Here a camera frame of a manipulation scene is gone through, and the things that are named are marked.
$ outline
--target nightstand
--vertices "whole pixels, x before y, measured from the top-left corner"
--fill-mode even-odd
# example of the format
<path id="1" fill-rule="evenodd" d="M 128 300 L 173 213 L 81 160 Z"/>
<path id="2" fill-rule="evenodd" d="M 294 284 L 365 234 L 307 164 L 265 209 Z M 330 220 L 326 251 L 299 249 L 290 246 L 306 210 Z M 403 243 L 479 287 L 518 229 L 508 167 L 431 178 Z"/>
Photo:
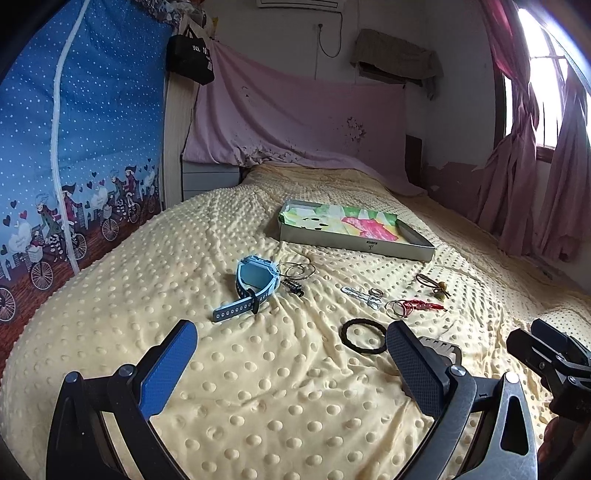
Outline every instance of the nightstand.
<path id="1" fill-rule="evenodd" d="M 183 162 L 183 200 L 240 183 L 240 168 L 218 163 Z"/>

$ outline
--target black bag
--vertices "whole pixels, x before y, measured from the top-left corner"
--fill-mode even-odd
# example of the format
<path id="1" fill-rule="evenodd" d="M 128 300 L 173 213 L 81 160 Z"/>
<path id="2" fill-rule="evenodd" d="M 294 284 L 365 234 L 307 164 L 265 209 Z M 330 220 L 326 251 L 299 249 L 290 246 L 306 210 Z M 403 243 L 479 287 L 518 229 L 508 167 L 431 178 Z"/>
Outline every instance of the black bag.
<path id="1" fill-rule="evenodd" d="M 213 81 L 213 64 L 209 49 L 202 38 L 185 29 L 183 35 L 170 37 L 166 46 L 166 69 L 201 85 Z"/>

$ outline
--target bed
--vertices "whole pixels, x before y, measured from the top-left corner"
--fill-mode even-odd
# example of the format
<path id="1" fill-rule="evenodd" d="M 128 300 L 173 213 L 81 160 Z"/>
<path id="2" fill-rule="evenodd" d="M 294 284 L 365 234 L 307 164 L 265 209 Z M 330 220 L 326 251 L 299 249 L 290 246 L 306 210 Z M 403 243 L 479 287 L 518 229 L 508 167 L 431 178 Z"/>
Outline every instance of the bed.
<path id="1" fill-rule="evenodd" d="M 423 264 L 279 242 L 277 213 L 289 198 L 397 213 L 436 246 L 435 256 Z M 310 261 L 317 273 L 303 281 L 302 298 L 280 287 L 256 315 L 212 323 L 212 310 L 236 299 L 236 264 L 249 253 Z M 505 339 L 541 317 L 589 345 L 591 300 L 500 253 L 487 234 L 425 196 L 397 199 L 356 170 L 271 166 L 156 216 L 51 297 L 8 359 L 0 432 L 27 474 L 43 478 L 65 374 L 110 375 L 189 319 L 197 350 L 152 422 L 190 478 L 391 480 L 433 419 L 403 393 L 387 353 L 364 356 L 342 345 L 345 321 L 387 325 L 390 318 L 340 287 L 428 298 L 417 273 L 445 281 L 452 297 L 448 312 L 415 312 L 409 327 L 458 344 L 475 375 L 517 372 L 541 442 L 551 419 L 548 392 L 508 355 Z M 381 341 L 361 327 L 351 337 L 368 348 Z M 141 478 L 108 422 L 126 471 Z M 469 421 L 444 478 L 461 464 L 476 422 Z"/>

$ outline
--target black gripper pad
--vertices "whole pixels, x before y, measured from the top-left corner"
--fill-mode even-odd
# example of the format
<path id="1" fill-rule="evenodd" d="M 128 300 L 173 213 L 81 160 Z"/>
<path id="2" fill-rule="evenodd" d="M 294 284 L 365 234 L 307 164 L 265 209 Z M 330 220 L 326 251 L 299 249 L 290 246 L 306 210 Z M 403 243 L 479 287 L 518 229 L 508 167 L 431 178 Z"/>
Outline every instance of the black gripper pad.
<path id="1" fill-rule="evenodd" d="M 437 355 L 430 355 L 402 320 L 388 326 L 386 346 L 418 408 L 425 415 L 439 418 L 449 391 L 443 361 Z"/>

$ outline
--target black hair tie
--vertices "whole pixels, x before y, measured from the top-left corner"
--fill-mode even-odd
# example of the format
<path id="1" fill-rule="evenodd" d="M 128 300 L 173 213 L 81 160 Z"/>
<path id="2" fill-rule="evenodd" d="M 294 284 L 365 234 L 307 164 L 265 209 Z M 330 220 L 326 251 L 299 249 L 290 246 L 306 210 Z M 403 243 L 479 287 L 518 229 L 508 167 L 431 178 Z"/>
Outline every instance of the black hair tie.
<path id="1" fill-rule="evenodd" d="M 377 328 L 382 335 L 384 336 L 384 344 L 378 348 L 362 348 L 360 346 L 354 345 L 351 340 L 347 337 L 347 330 L 352 325 L 366 325 L 369 327 Z M 369 319 L 353 319 L 345 322 L 345 324 L 340 329 L 340 341 L 343 342 L 343 345 L 349 347 L 351 350 L 357 353 L 363 353 L 368 355 L 379 355 L 386 351 L 386 327 L 380 325 L 378 322 L 374 322 L 373 320 Z"/>

